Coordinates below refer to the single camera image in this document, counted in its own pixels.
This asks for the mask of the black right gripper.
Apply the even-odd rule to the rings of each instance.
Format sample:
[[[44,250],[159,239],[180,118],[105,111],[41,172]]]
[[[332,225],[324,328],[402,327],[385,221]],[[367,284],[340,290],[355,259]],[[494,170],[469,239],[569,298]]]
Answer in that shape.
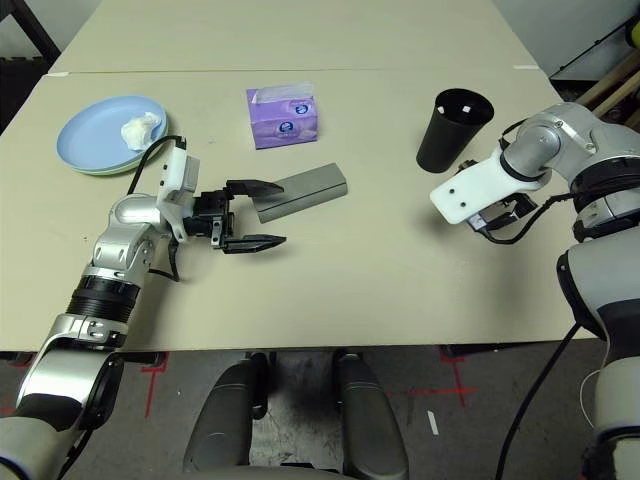
[[[538,208],[538,204],[525,193],[514,193],[469,218],[469,226],[476,232],[500,230]]]

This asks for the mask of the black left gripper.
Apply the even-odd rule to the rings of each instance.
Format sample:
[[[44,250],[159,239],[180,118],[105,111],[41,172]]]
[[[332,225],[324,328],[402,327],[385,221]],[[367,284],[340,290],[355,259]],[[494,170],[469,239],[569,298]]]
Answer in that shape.
[[[203,192],[194,199],[192,215],[183,220],[189,237],[208,237],[213,248],[225,254],[247,254],[275,248],[287,241],[286,237],[257,234],[233,238],[234,213],[230,202],[235,196],[250,198],[282,193],[276,183],[261,180],[228,180],[225,188]]]

